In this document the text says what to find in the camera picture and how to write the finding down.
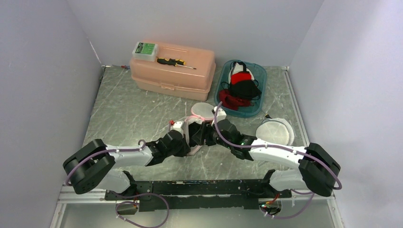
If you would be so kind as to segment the pink-trimmed mesh laundry bag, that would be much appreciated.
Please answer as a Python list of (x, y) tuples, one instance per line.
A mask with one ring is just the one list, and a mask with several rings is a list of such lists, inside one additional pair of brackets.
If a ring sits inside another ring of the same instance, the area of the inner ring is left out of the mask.
[(202, 124), (204, 121), (212, 121), (214, 118), (214, 106), (208, 103), (196, 103), (191, 108), (191, 115), (184, 120), (184, 133), (185, 139), (190, 147), (190, 152), (187, 156), (195, 155), (196, 152), (202, 147), (200, 145), (190, 146), (190, 124)]

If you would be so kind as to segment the black bra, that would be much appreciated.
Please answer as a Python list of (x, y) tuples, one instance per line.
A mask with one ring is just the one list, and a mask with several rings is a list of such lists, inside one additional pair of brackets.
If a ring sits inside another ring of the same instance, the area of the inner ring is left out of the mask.
[(257, 80), (243, 80), (235, 84), (221, 82), (220, 86), (222, 89), (227, 89), (231, 96), (246, 100), (258, 100), (262, 94)]

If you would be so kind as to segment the bright red bra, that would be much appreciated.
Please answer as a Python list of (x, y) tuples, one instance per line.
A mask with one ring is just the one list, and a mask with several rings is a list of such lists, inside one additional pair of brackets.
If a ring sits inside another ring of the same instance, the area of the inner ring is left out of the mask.
[(230, 76), (230, 84), (235, 85), (241, 81), (248, 81), (248, 80), (253, 80), (253, 76), (250, 74), (250, 72), (237, 72), (235, 74), (232, 74)]

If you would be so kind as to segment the white mesh laundry bag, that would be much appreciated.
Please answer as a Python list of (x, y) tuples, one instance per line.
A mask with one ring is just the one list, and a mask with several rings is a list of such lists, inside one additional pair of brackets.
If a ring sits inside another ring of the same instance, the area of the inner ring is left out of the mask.
[(295, 132), (291, 124), (283, 118), (264, 120), (256, 129), (255, 136), (270, 143), (291, 146)]

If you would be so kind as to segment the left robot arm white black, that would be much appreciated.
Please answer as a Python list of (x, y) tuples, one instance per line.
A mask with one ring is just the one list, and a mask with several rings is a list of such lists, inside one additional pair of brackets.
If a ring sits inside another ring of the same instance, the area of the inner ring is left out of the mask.
[(75, 152), (63, 163), (67, 174), (65, 185), (76, 194), (99, 188), (118, 193), (129, 200), (137, 187), (132, 175), (119, 168), (126, 166), (153, 166), (171, 156), (184, 157), (190, 152), (188, 136), (171, 130), (156, 141), (140, 140), (135, 147), (117, 147), (95, 139)]

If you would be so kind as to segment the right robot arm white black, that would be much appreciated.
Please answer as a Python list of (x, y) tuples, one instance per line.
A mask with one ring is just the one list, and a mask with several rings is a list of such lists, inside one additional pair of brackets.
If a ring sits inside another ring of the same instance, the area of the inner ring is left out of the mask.
[(287, 167), (286, 171), (270, 170), (265, 174), (262, 192), (267, 197), (274, 197), (283, 190), (309, 190), (329, 197), (333, 191), (342, 189), (338, 177), (341, 166), (317, 143), (311, 142), (307, 147), (269, 143), (240, 133), (227, 119), (189, 121), (185, 128), (191, 147), (220, 145), (241, 160), (273, 162)]

